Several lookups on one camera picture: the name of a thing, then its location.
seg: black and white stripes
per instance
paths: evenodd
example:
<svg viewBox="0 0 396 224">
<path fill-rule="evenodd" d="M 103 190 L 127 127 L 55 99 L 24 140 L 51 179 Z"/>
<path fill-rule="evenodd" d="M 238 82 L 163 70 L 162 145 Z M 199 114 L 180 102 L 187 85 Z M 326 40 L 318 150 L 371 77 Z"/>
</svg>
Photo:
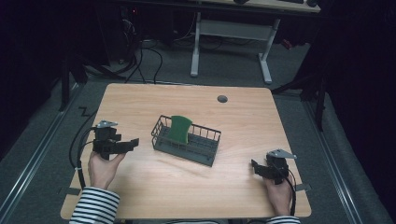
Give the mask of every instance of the black and white stripes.
<svg viewBox="0 0 396 224">
<path fill-rule="evenodd" d="M 113 223 L 120 203 L 114 192 L 86 187 L 69 223 Z"/>
<path fill-rule="evenodd" d="M 300 224 L 300 219 L 297 217 L 273 217 L 267 220 L 267 224 Z"/>
</svg>

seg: person's right hand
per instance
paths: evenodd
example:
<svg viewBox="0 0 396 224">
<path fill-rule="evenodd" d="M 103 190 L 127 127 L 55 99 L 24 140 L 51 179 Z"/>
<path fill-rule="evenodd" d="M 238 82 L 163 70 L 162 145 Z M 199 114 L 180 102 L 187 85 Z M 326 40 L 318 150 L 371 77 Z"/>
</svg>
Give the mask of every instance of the person's right hand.
<svg viewBox="0 0 396 224">
<path fill-rule="evenodd" d="M 275 180 L 263 178 L 267 187 L 268 199 L 277 216 L 290 216 L 291 187 L 287 180 L 276 185 Z"/>
</svg>

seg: black cable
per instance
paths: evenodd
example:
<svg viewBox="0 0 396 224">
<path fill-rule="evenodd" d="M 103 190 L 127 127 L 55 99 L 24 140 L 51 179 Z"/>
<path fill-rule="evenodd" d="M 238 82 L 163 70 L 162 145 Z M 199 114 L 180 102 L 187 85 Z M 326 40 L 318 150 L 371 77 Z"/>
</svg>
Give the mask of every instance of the black cable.
<svg viewBox="0 0 396 224">
<path fill-rule="evenodd" d="M 83 57 L 82 55 L 75 54 L 74 57 L 75 57 L 77 60 L 79 60 L 82 64 L 89 64 L 90 66 L 92 66 L 92 67 L 93 67 L 94 69 L 96 69 L 97 71 L 103 73 L 104 76 L 112 77 L 112 78 L 114 78 L 114 79 L 124 79 L 124 77 L 121 77 L 121 76 L 119 76 L 119 75 L 117 75 L 117 74 L 114 74 L 114 73 L 111 72 L 110 70 L 104 68 L 102 65 L 97 64 L 97 63 L 95 63 L 95 62 L 93 62 L 93 61 L 91 61 L 91 60 L 89 60 L 89 59 Z"/>
<path fill-rule="evenodd" d="M 79 139 L 79 147 L 78 147 L 78 153 L 77 153 L 77 171 L 78 171 L 78 179 L 79 179 L 79 184 L 81 185 L 81 189 L 85 188 L 85 179 L 84 179 L 84 174 L 82 173 L 82 164 L 81 164 L 81 154 L 82 154 L 82 149 L 87 145 L 84 144 L 84 139 L 86 135 L 88 135 L 91 131 L 93 131 L 95 128 L 89 128 L 86 130 L 81 138 Z"/>
<path fill-rule="evenodd" d="M 134 67 L 134 65 L 135 65 L 135 60 L 134 60 L 134 58 L 132 58 L 132 60 L 125 67 L 121 68 L 118 71 L 112 72 L 112 73 L 114 73 L 116 75 L 119 75 L 121 73 L 124 73 L 124 72 L 127 72 L 127 71 L 131 70 Z M 93 71 L 90 68 L 85 67 L 85 66 L 84 66 L 84 70 L 85 70 L 85 72 L 87 72 L 87 73 L 89 73 L 91 75 L 94 75 L 94 76 L 103 76 L 104 75 L 103 73 L 95 72 L 95 71 Z"/>
<path fill-rule="evenodd" d="M 73 160 L 72 160 L 73 145 L 74 145 L 74 143 L 76 142 L 76 139 L 77 139 L 79 133 L 81 132 L 82 128 L 84 128 L 85 124 L 87 124 L 87 122 L 88 122 L 88 121 L 93 117 L 93 115 L 95 115 L 97 112 L 98 112 L 98 110 L 96 109 L 96 110 L 93 111 L 93 112 L 90 114 L 90 116 L 84 121 L 84 123 L 79 127 L 79 129 L 78 129 L 78 131 L 77 131 L 75 137 L 73 138 L 72 143 L 70 144 L 70 148 L 69 148 L 69 161 L 70 161 L 70 164 L 72 165 L 73 169 L 76 169 L 76 167 L 77 167 L 77 166 L 73 163 Z"/>
<path fill-rule="evenodd" d="M 140 67 L 138 67 L 137 70 L 139 71 L 139 74 L 140 74 L 140 76 L 142 77 L 143 83 L 144 83 L 144 84 L 147 84 L 147 82 L 146 82 L 146 80 L 145 80 L 145 77 L 144 77 L 143 74 L 142 74 L 142 70 L 140 70 Z"/>
<path fill-rule="evenodd" d="M 136 72 L 136 70 L 140 67 L 140 64 L 143 61 L 143 49 L 140 47 L 140 61 L 139 64 L 136 66 L 136 68 L 134 69 L 134 71 L 131 73 L 131 75 L 129 75 L 126 79 L 124 83 L 127 83 L 129 81 L 129 79 L 134 75 L 134 72 Z"/>
<path fill-rule="evenodd" d="M 294 183 L 294 189 L 296 189 L 296 177 L 294 176 L 293 172 L 291 170 L 289 170 L 289 173 L 291 174 L 291 176 L 293 177 L 293 183 Z"/>
<path fill-rule="evenodd" d="M 146 49 L 146 50 L 151 50 L 151 51 L 157 53 L 158 56 L 160 56 L 160 59 L 161 59 L 160 66 L 158 66 L 157 71 L 154 74 L 154 79 L 153 79 L 154 80 L 154 84 L 157 84 L 157 81 L 156 81 L 157 80 L 157 75 L 158 75 L 158 72 L 160 71 L 161 67 L 163 66 L 163 56 L 161 55 L 160 52 L 158 52 L 155 49 Z"/>
<path fill-rule="evenodd" d="M 191 46 L 191 45 L 194 44 L 194 40 L 191 40 L 192 37 L 194 37 L 194 35 L 189 36 L 189 37 L 186 37 L 186 38 L 184 38 L 184 39 L 176 40 L 176 41 L 174 42 L 174 44 L 179 45 L 179 46 L 181 46 L 181 47 L 188 47 L 188 46 Z"/>
<path fill-rule="evenodd" d="M 257 40 L 253 40 L 253 39 L 245 40 L 244 43 L 238 43 L 238 42 L 230 41 L 230 40 L 227 40 L 227 39 L 224 39 L 223 41 L 224 41 L 224 43 L 238 45 L 238 46 L 245 46 L 245 45 L 250 44 L 251 42 L 257 42 Z"/>
<path fill-rule="evenodd" d="M 222 46 L 222 44 L 223 44 L 223 38 L 220 37 L 220 38 L 219 38 L 219 44 L 218 44 L 217 46 L 215 46 L 214 48 L 205 48 L 205 47 L 202 46 L 202 44 L 200 44 L 200 48 L 201 48 L 201 49 L 208 49 L 208 50 L 215 50 L 215 49 L 220 48 L 220 47 Z"/>
<path fill-rule="evenodd" d="M 291 208 L 290 208 L 290 215 L 294 216 L 295 214 L 295 210 L 296 210 L 296 190 L 295 187 L 293 187 L 293 185 L 290 183 L 290 180 L 284 176 L 282 174 L 282 172 L 274 165 L 274 167 L 276 168 L 276 170 L 280 173 L 280 175 L 282 175 L 283 179 L 285 179 L 286 181 L 288 181 L 288 184 L 291 188 Z"/>
</svg>

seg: desk leg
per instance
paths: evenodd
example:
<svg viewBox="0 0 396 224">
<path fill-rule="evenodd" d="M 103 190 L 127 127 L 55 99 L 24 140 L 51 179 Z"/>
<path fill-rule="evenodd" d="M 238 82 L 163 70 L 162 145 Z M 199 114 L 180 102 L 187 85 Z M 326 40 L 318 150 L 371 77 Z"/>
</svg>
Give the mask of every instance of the desk leg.
<svg viewBox="0 0 396 224">
<path fill-rule="evenodd" d="M 265 48 L 265 52 L 259 54 L 260 65 L 262 66 L 262 75 L 264 76 L 264 82 L 266 84 L 272 83 L 270 70 L 268 69 L 267 57 L 268 57 L 268 53 L 270 52 L 271 46 L 274 42 L 274 38 L 275 38 L 277 27 L 279 26 L 279 23 L 280 23 L 280 19 L 276 19 L 274 22 L 274 25 L 271 29 L 271 33 L 270 33 L 270 36 L 267 41 L 267 46 Z"/>
<path fill-rule="evenodd" d="M 200 34 L 201 34 L 201 12 L 197 12 L 197 22 L 195 27 L 195 45 L 194 45 L 194 52 L 192 53 L 192 62 L 191 62 L 192 77 L 198 77 Z"/>
</svg>

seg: wire basket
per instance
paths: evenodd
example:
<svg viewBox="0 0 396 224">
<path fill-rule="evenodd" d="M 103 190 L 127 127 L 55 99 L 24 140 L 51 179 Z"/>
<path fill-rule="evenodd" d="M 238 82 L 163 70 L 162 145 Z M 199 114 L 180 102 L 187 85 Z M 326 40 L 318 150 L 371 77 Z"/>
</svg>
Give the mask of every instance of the wire basket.
<svg viewBox="0 0 396 224">
<path fill-rule="evenodd" d="M 190 161 L 212 166 L 219 147 L 220 131 L 192 124 L 188 131 L 188 144 L 168 138 L 172 119 L 161 115 L 151 132 L 154 149 Z"/>
</svg>

